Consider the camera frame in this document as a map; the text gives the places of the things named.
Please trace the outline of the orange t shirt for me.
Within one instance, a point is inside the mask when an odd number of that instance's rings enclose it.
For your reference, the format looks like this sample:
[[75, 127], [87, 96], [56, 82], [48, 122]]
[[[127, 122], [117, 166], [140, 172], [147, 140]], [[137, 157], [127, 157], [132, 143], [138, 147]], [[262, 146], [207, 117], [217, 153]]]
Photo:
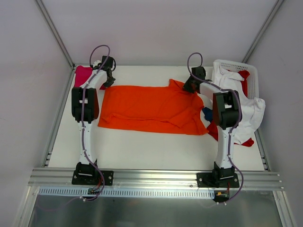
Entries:
[[113, 86], [107, 88], [98, 126], [154, 133], [204, 135], [204, 107], [197, 93], [170, 79], [165, 87]]

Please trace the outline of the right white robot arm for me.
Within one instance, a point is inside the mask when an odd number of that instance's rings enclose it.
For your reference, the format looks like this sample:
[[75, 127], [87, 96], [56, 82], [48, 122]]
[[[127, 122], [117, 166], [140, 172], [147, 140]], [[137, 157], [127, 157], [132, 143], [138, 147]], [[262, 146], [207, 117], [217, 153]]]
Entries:
[[227, 187], [238, 182], [233, 163], [234, 136], [242, 111], [238, 93], [235, 90], [221, 88], [206, 80], [206, 70], [202, 66], [188, 68], [189, 78], [183, 89], [190, 93], [200, 93], [212, 101], [213, 122], [218, 130], [218, 151], [214, 168], [203, 177], [202, 183], [211, 187]]

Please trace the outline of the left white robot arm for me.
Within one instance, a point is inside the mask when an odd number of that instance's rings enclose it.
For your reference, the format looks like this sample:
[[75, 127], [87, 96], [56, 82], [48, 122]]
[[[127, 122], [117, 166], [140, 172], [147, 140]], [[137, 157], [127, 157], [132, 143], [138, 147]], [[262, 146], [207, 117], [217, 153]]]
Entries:
[[82, 175], [87, 184], [95, 184], [99, 179], [97, 156], [93, 143], [93, 130], [99, 116], [98, 91], [113, 85], [112, 75], [116, 69], [113, 57], [103, 56], [90, 67], [78, 66], [75, 82], [71, 90], [71, 113], [80, 131], [80, 159], [76, 174]]

